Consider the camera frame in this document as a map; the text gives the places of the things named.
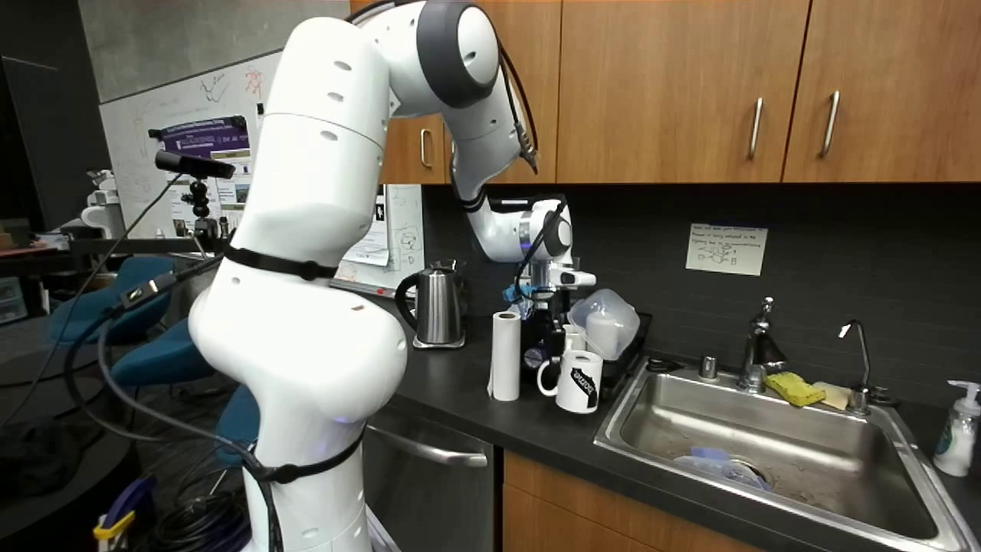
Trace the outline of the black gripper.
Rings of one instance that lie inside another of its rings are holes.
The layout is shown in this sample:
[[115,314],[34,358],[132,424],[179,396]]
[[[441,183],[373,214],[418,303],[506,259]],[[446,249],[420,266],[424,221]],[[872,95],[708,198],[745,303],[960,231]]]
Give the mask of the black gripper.
[[561,331],[567,314],[567,293],[565,291],[535,291],[521,329],[521,337],[528,344],[549,340]]

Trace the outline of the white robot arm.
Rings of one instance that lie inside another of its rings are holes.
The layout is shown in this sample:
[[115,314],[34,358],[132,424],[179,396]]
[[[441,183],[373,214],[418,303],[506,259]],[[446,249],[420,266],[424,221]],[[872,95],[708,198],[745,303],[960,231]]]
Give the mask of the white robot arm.
[[191,337],[257,400],[242,552],[369,552],[361,434],[406,367],[402,323],[335,284],[368,234],[396,115],[439,115],[481,250],[572,278],[570,207],[499,210],[485,183],[533,161],[529,113],[476,0],[384,0],[301,20],[279,54],[255,178]]

